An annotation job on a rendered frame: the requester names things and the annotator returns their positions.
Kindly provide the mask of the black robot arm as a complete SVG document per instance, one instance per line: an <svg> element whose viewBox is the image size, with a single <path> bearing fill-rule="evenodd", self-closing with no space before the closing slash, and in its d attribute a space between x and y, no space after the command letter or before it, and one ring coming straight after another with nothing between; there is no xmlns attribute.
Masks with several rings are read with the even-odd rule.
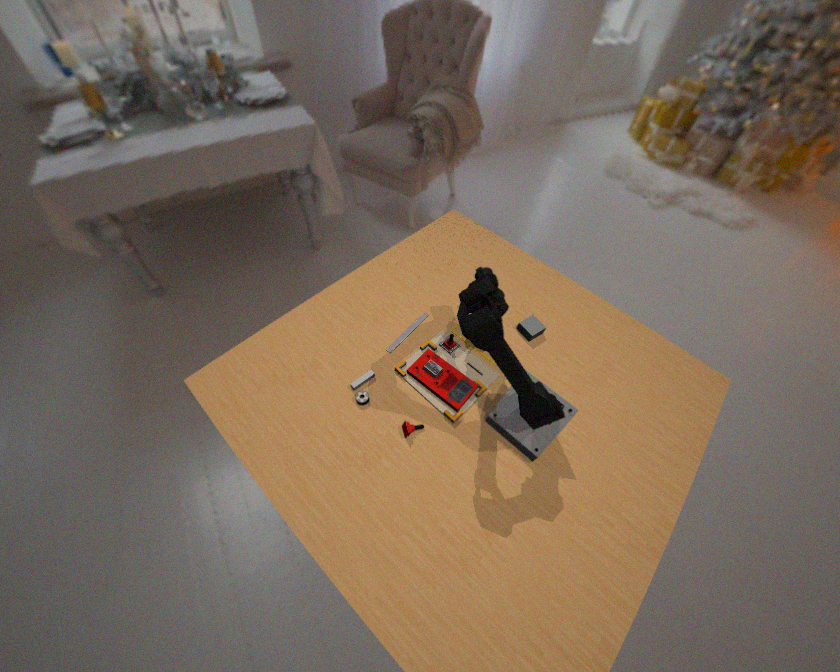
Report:
<svg viewBox="0 0 840 672"><path fill-rule="evenodd" d="M517 393L520 415L532 430L565 418L565 406L548 393L542 382L533 383L504 339L499 309L506 300L496 274L492 268L480 266L475 279L459 294L457 318L463 335L494 359ZM481 303L483 307L478 309Z"/></svg>

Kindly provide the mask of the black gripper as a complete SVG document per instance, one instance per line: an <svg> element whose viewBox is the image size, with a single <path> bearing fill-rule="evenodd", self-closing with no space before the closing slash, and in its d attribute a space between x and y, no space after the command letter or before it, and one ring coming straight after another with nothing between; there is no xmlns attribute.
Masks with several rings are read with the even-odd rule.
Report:
<svg viewBox="0 0 840 672"><path fill-rule="evenodd" d="M478 309L480 309L480 308L482 308L482 307L483 307L483 305L482 305L482 303L481 303L481 304L478 306ZM503 316L504 316L504 314L508 311L508 309L509 309L509 305L508 305L508 303L506 303L506 305L501 306L501 308L499 309L499 311L500 311L500 314L501 314L501 316L502 316L502 317L503 317ZM501 311L502 311L502 312L501 312Z"/></svg>

